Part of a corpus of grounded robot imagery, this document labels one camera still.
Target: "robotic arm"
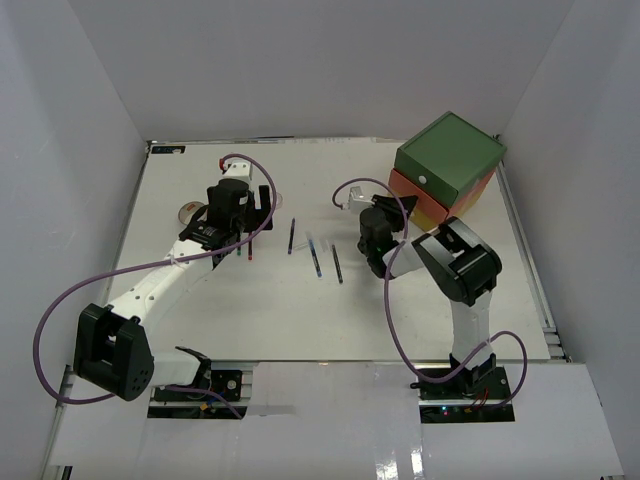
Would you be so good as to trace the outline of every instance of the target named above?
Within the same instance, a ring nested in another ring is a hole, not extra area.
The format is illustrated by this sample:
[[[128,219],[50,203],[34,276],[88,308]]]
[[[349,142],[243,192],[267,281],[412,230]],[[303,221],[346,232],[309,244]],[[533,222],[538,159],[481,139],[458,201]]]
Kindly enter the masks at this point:
[[[417,198],[400,200],[410,214]],[[360,188],[355,187],[349,194],[348,209],[360,215],[358,249],[366,256],[373,273],[383,278],[398,246],[393,232],[402,228],[403,218],[397,202],[378,196],[366,201]],[[460,219],[451,217],[438,229],[403,244],[390,273],[396,278],[422,267],[431,273],[451,302],[454,340],[449,360],[453,369],[490,337],[489,303],[502,263],[478,235]],[[462,392],[475,392],[495,367],[495,354],[487,344],[460,374]]]
[[[252,165],[221,165],[223,178],[209,187],[209,204],[198,210],[165,259],[179,259],[233,245],[252,232],[271,209],[269,187],[259,187],[261,208],[251,191]],[[270,223],[266,229],[271,230]],[[130,401],[148,386],[202,383],[210,361],[184,347],[152,354],[148,338],[165,313],[227,254],[159,267],[109,305],[88,305],[80,314],[73,368],[76,374]]]

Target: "marker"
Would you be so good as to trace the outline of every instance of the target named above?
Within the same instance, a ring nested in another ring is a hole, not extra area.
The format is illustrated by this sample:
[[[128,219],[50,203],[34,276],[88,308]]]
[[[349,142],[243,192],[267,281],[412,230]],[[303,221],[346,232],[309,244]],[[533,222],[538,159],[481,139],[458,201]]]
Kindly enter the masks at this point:
[[[309,250],[311,250],[311,258],[313,259],[313,265],[316,267],[316,273],[318,278],[322,278],[322,271],[320,270],[320,262],[318,262],[318,255],[316,254],[316,248],[313,246],[313,238],[311,234],[307,232],[307,242],[309,243]]]
[[[336,264],[336,273],[338,274],[338,283],[342,285],[342,270],[340,270],[340,262],[338,261],[338,252],[336,250],[336,246],[331,244],[331,253],[333,253],[333,263]]]
[[[296,231],[296,217],[291,219],[291,232],[289,232],[289,249],[287,253],[291,255],[291,250],[293,249],[293,235]]]

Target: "gray wall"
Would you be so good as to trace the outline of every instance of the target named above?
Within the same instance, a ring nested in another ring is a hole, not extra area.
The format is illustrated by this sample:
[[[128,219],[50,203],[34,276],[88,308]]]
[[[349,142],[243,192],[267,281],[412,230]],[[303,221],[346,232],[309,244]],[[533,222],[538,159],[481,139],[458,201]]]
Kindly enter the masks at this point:
[[[71,0],[145,139],[506,126],[571,0]]]
[[[560,337],[587,363],[630,479],[640,479],[639,45],[640,4],[576,2],[504,135]]]
[[[144,144],[66,0],[0,1],[0,477],[36,478],[55,402],[31,362],[36,323],[67,286],[109,269]],[[53,385],[87,288],[45,330]]]

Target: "cable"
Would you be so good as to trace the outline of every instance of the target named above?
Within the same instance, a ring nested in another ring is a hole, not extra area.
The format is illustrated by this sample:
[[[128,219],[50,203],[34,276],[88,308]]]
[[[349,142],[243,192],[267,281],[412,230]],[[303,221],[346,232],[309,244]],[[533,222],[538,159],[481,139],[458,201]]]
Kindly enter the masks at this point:
[[[269,173],[265,170],[265,168],[262,165],[260,165],[259,162],[257,162],[256,160],[254,160],[251,157],[248,157],[246,155],[242,155],[240,153],[230,153],[228,155],[225,155],[224,157],[222,157],[221,162],[224,163],[226,160],[229,160],[231,158],[241,158],[243,160],[246,160],[246,161],[252,163],[253,165],[256,166],[256,168],[258,170],[260,170],[262,172],[262,174],[267,179],[267,182],[269,183],[269,186],[271,187],[271,193],[273,195],[273,201],[271,203],[271,210],[269,210],[269,214],[267,215],[267,218],[264,220],[264,222],[262,222],[260,224],[260,226],[253,233],[251,233],[247,238],[245,238],[244,240],[242,240],[242,241],[240,241],[238,243],[235,243],[235,244],[230,245],[228,247],[219,248],[218,250],[213,250],[211,252],[199,253],[197,255],[191,255],[191,256],[188,256],[188,257],[174,258],[173,262],[178,262],[178,263],[188,262],[188,261],[191,261],[191,260],[199,260],[201,258],[212,257],[214,255],[220,255],[222,253],[231,252],[231,251],[235,250],[237,247],[242,246],[245,243],[248,243],[251,240],[253,240],[253,238],[256,235],[258,235],[262,230],[264,230],[265,227],[271,221],[271,218],[273,217],[273,213],[276,210],[276,202],[277,202],[276,186],[275,186],[275,183],[273,182],[273,179],[271,178],[271,175],[269,175]],[[45,389],[45,391],[51,397],[55,398],[58,402],[66,403],[66,404],[69,404],[69,405],[87,405],[87,404],[90,404],[90,403],[101,402],[103,400],[107,400],[108,398],[111,398],[111,397],[114,396],[113,394],[108,394],[108,395],[102,395],[100,397],[94,397],[94,398],[82,398],[82,399],[69,398],[69,397],[65,397],[65,396],[61,395],[60,393],[58,393],[51,386],[51,384],[48,382],[47,378],[44,375],[44,371],[42,369],[42,363],[41,363],[41,360],[40,360],[40,340],[41,340],[41,337],[42,337],[42,332],[44,330],[44,327],[47,324],[47,320],[49,320],[49,317],[51,316],[53,311],[56,309],[56,307],[58,305],[60,305],[60,303],[65,298],[67,298],[69,295],[71,295],[73,292],[75,292],[76,290],[79,290],[80,288],[82,288],[82,287],[84,287],[86,285],[89,285],[91,283],[97,282],[99,280],[104,280],[105,278],[115,277],[117,275],[123,275],[125,273],[137,272],[137,271],[140,271],[140,270],[147,270],[149,268],[164,267],[164,266],[167,266],[167,265],[171,265],[171,263],[172,263],[172,259],[167,259],[167,260],[160,260],[160,261],[157,261],[157,262],[145,263],[145,264],[142,264],[142,265],[134,265],[133,267],[121,268],[119,270],[113,270],[111,272],[100,273],[100,274],[95,275],[93,277],[89,277],[89,278],[87,278],[85,280],[82,280],[81,282],[78,282],[75,285],[69,287],[67,290],[62,292],[51,303],[51,305],[49,305],[49,307],[42,314],[42,318],[40,318],[40,321],[38,322],[38,326],[36,327],[36,331],[35,331],[35,334],[33,336],[33,352],[32,352],[32,356],[33,356],[33,365],[35,367],[36,375],[38,376],[38,380],[40,381],[40,384]]]
[[[212,392],[211,390],[205,390],[203,388],[179,387],[177,385],[167,385],[166,387],[164,387],[164,390],[170,390],[172,392],[182,392],[182,393],[201,393],[203,396],[209,395],[210,397],[215,398],[219,402],[222,402],[224,406],[227,407],[231,413],[233,413],[239,420],[242,420],[242,415],[240,415],[240,413],[235,408],[233,408],[233,406],[227,400],[225,400],[224,397],[217,394],[216,392]]]
[[[501,330],[498,333],[494,334],[488,341],[483,342],[480,345],[478,345],[476,348],[474,348],[471,351],[471,353],[469,355],[467,355],[467,358],[465,358],[460,363],[460,365],[458,365],[455,369],[453,369],[451,372],[449,372],[444,377],[428,377],[425,374],[423,374],[422,372],[420,372],[413,365],[413,363],[411,363],[411,360],[409,359],[409,357],[405,353],[404,349],[402,348],[402,345],[400,344],[400,339],[398,338],[398,334],[396,333],[396,329],[395,329],[395,326],[393,324],[393,319],[391,318],[391,303],[389,301],[389,283],[390,283],[390,280],[391,280],[391,267],[392,267],[393,262],[395,261],[396,257],[398,256],[398,253],[400,253],[400,250],[402,249],[403,245],[406,243],[407,237],[408,237],[409,221],[408,221],[408,218],[407,218],[407,212],[405,211],[404,206],[402,205],[402,202],[400,201],[398,196],[391,190],[391,188],[389,188],[388,185],[386,185],[385,183],[383,183],[383,182],[381,182],[379,180],[376,180],[374,178],[367,178],[367,177],[354,178],[353,180],[349,180],[348,182],[345,182],[342,185],[340,185],[338,188],[336,188],[336,190],[333,192],[333,196],[331,197],[331,201],[333,202],[333,204],[336,207],[342,208],[342,206],[339,203],[336,202],[336,196],[338,195],[340,190],[342,190],[347,185],[350,185],[350,184],[356,183],[356,182],[371,182],[371,183],[375,183],[376,185],[380,185],[381,187],[385,188],[391,195],[393,195],[393,198],[396,200],[396,202],[398,202],[398,205],[400,206],[400,211],[402,212],[402,217],[404,219],[403,240],[395,248],[395,250],[393,251],[393,254],[389,258],[389,263],[387,264],[387,270],[385,271],[385,275],[384,275],[384,312],[385,312],[385,315],[387,317],[387,324],[389,326],[389,331],[391,333],[391,338],[393,339],[393,343],[395,344],[396,350],[398,350],[398,353],[400,354],[400,358],[402,358],[402,361],[407,365],[409,370],[411,370],[416,375],[416,377],[418,377],[419,380],[421,380],[423,382],[435,383],[435,384],[446,383],[449,380],[451,380],[452,378],[454,378],[456,375],[458,375],[462,371],[462,369],[473,359],[473,357],[475,357],[476,354],[480,350],[482,350],[487,344],[493,343],[495,340],[497,340],[498,338],[500,338],[500,337],[502,337],[504,335],[508,335],[510,337],[513,337],[518,342],[518,344],[520,345],[520,349],[522,350],[522,362],[523,362],[522,363],[522,375],[520,376],[520,381],[518,382],[518,385],[513,390],[511,395],[509,395],[502,402],[500,402],[500,403],[498,403],[496,405],[492,405],[490,408],[499,408],[499,407],[502,407],[503,405],[506,405],[508,402],[513,400],[513,398],[522,389],[522,385],[524,384],[524,380],[525,380],[525,378],[527,376],[527,366],[528,366],[527,349],[526,349],[526,347],[524,345],[524,342],[522,341],[522,339],[518,335],[516,335],[513,332],[510,332],[508,330]]]

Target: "purple cable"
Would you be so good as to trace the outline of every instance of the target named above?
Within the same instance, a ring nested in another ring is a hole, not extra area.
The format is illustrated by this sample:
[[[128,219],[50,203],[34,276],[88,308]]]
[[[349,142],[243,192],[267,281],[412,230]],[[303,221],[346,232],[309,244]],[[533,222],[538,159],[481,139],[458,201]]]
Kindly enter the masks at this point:
[[[269,175],[269,173],[264,169],[264,167],[262,165],[260,165],[260,163],[258,163],[256,160],[254,160],[253,158],[248,157],[246,155],[242,155],[240,153],[230,153],[229,155],[225,155],[220,161],[222,163],[224,163],[224,162],[226,162],[227,160],[229,160],[231,158],[241,158],[243,160],[246,160],[246,161],[252,163],[253,165],[256,166],[256,168],[258,170],[260,170],[262,172],[262,174],[267,179],[267,182],[269,183],[269,186],[271,187],[271,193],[273,195],[273,200],[271,202],[271,210],[269,211],[269,214],[267,215],[267,218],[264,220],[264,222],[262,222],[260,224],[260,226],[253,233],[251,233],[247,238],[245,238],[244,240],[242,240],[242,241],[240,241],[238,243],[235,243],[235,244],[230,245],[228,247],[220,248],[218,250],[213,250],[211,252],[199,253],[197,255],[191,255],[191,256],[188,256],[188,257],[174,258],[173,259],[174,262],[178,262],[178,263],[188,262],[188,261],[191,261],[191,260],[199,260],[201,258],[212,257],[214,255],[219,255],[221,253],[231,252],[231,251],[235,250],[237,247],[240,247],[240,246],[244,245],[245,243],[248,243],[251,240],[253,240],[255,238],[255,236],[258,235],[262,230],[264,230],[265,227],[267,226],[267,224],[271,221],[271,218],[273,217],[273,213],[276,210],[276,203],[277,203],[276,185],[273,182],[273,179],[271,178],[271,175]],[[151,262],[151,263],[145,263],[145,264],[142,264],[142,265],[134,265],[133,267],[126,267],[126,268],[121,268],[119,270],[113,270],[111,272],[100,273],[100,274],[95,275],[93,277],[87,278],[86,280],[82,280],[81,282],[78,282],[75,285],[69,287],[67,290],[62,292],[58,296],[58,298],[56,298],[51,303],[51,305],[49,305],[49,307],[42,314],[42,318],[40,318],[40,321],[38,322],[38,326],[36,327],[36,332],[35,332],[35,335],[33,336],[33,354],[32,354],[33,355],[33,365],[34,365],[34,367],[36,369],[36,375],[38,376],[38,380],[40,381],[40,384],[42,385],[42,387],[45,389],[45,391],[49,395],[51,395],[53,398],[55,398],[58,402],[67,403],[69,405],[86,405],[86,404],[89,404],[89,403],[101,402],[103,400],[106,400],[106,399],[111,398],[111,397],[114,396],[113,394],[108,394],[108,395],[102,395],[100,397],[94,397],[94,398],[83,398],[83,399],[69,398],[69,397],[65,397],[65,396],[61,395],[60,393],[58,393],[51,386],[51,384],[47,381],[47,378],[44,375],[44,371],[42,370],[42,363],[41,363],[41,360],[40,360],[40,339],[42,337],[42,331],[44,330],[44,327],[47,324],[47,320],[49,319],[49,317],[51,316],[53,311],[56,309],[56,307],[58,305],[60,305],[60,303],[65,298],[67,298],[69,295],[71,295],[73,292],[75,292],[76,290],[79,290],[80,288],[82,288],[82,287],[84,287],[86,285],[89,285],[91,283],[97,282],[99,280],[104,280],[105,278],[115,277],[117,275],[123,275],[125,273],[137,272],[139,270],[147,270],[149,268],[164,267],[164,266],[167,266],[167,265],[171,265],[171,259],[160,260],[160,261]]]
[[[242,420],[242,415],[231,406],[231,404],[222,397],[222,395],[218,395],[216,392],[212,392],[211,390],[205,390],[203,388],[191,388],[191,387],[178,387],[176,385],[168,385],[163,387],[164,390],[171,390],[172,392],[182,392],[182,393],[200,393],[202,395],[209,395],[210,397],[215,398],[219,402],[224,403],[225,407],[227,407],[231,413],[233,413],[239,420]]]
[[[522,349],[522,361],[523,361],[523,363],[522,363],[522,375],[520,376],[520,381],[518,382],[518,385],[513,390],[511,395],[509,395],[502,402],[500,402],[500,403],[498,403],[496,405],[492,405],[489,408],[498,408],[498,407],[501,407],[501,406],[507,404],[511,400],[513,400],[513,398],[522,389],[522,385],[524,384],[524,380],[525,380],[525,378],[527,376],[527,366],[528,366],[528,361],[529,360],[528,360],[528,357],[527,357],[527,349],[525,348],[525,345],[524,345],[524,342],[522,341],[522,339],[518,335],[516,335],[515,333],[510,332],[508,330],[501,330],[498,333],[494,334],[487,342],[483,342],[480,345],[478,345],[476,348],[474,348],[471,351],[471,353],[469,355],[467,355],[467,358],[465,358],[460,363],[460,365],[458,365],[454,370],[449,372],[444,377],[428,377],[425,374],[423,374],[422,372],[420,372],[413,365],[413,363],[411,363],[411,360],[409,359],[409,357],[405,353],[404,349],[402,348],[402,345],[400,344],[400,339],[398,338],[398,334],[396,333],[396,329],[395,329],[395,326],[393,324],[393,319],[391,318],[391,303],[389,301],[389,283],[390,283],[390,280],[391,280],[391,267],[393,265],[393,262],[395,262],[396,257],[398,256],[398,253],[400,253],[400,250],[402,249],[403,245],[406,243],[406,240],[407,240],[407,237],[408,237],[409,222],[408,222],[408,218],[407,218],[407,212],[405,211],[405,209],[404,209],[404,207],[402,205],[402,202],[400,201],[398,196],[391,190],[391,188],[389,188],[388,185],[386,185],[383,182],[381,182],[379,180],[376,180],[374,178],[366,178],[366,177],[355,178],[353,180],[349,180],[348,182],[345,182],[342,185],[340,185],[335,190],[335,192],[333,192],[333,196],[331,197],[331,201],[333,202],[333,204],[336,207],[342,208],[341,205],[336,202],[336,196],[338,195],[340,190],[342,190],[347,185],[350,185],[350,184],[356,183],[356,182],[372,182],[372,183],[375,183],[376,185],[380,185],[380,186],[384,187],[391,195],[393,195],[393,198],[396,200],[396,202],[398,202],[398,205],[400,206],[400,209],[402,211],[402,217],[404,219],[403,241],[400,242],[400,244],[396,247],[396,249],[394,250],[393,254],[391,255],[391,258],[389,258],[389,264],[387,265],[387,270],[385,271],[385,274],[384,274],[384,313],[385,313],[385,315],[387,317],[387,324],[389,325],[389,331],[391,332],[391,338],[393,339],[393,343],[395,344],[396,349],[398,350],[398,353],[400,354],[400,357],[402,358],[402,361],[407,365],[409,370],[411,370],[416,375],[416,377],[418,377],[419,380],[422,380],[423,382],[427,382],[427,383],[445,383],[445,382],[448,382],[449,380],[451,380],[456,375],[458,375],[462,371],[462,369],[473,359],[473,357],[475,357],[476,354],[480,350],[482,350],[488,343],[494,342],[496,339],[502,337],[503,335],[508,335],[510,337],[513,337],[518,342],[518,344],[520,345],[520,348]]]

